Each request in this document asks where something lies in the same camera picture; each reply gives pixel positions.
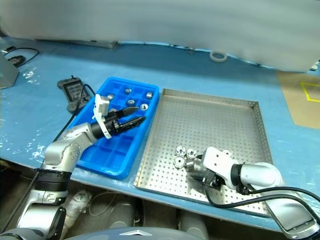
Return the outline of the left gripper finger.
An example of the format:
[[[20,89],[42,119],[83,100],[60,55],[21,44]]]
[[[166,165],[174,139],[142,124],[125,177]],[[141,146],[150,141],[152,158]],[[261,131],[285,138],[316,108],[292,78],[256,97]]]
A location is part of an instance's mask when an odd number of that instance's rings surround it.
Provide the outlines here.
[[[133,129],[135,127],[138,127],[140,124],[142,124],[145,121],[145,116],[137,116],[134,117],[126,122],[120,123],[118,126],[118,132],[126,132],[130,129]]]
[[[124,117],[130,116],[133,113],[135,113],[138,109],[139,109],[139,107],[137,107],[137,106],[129,106],[129,107],[123,108],[123,109],[117,111],[117,117],[124,118]]]

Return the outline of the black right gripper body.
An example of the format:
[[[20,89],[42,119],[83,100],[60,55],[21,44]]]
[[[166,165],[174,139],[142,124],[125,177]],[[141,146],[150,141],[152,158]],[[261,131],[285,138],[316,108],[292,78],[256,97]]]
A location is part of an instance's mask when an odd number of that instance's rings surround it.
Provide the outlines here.
[[[222,185],[224,185],[224,179],[214,171],[207,168],[202,178],[202,184],[206,187],[220,191]]]

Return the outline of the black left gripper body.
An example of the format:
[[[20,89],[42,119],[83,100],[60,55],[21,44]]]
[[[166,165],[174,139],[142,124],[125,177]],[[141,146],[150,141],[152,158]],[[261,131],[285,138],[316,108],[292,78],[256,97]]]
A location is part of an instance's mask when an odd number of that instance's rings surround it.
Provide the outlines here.
[[[118,122],[123,117],[122,111],[111,111],[105,117],[104,125],[108,133],[113,137],[123,132],[122,125]]]

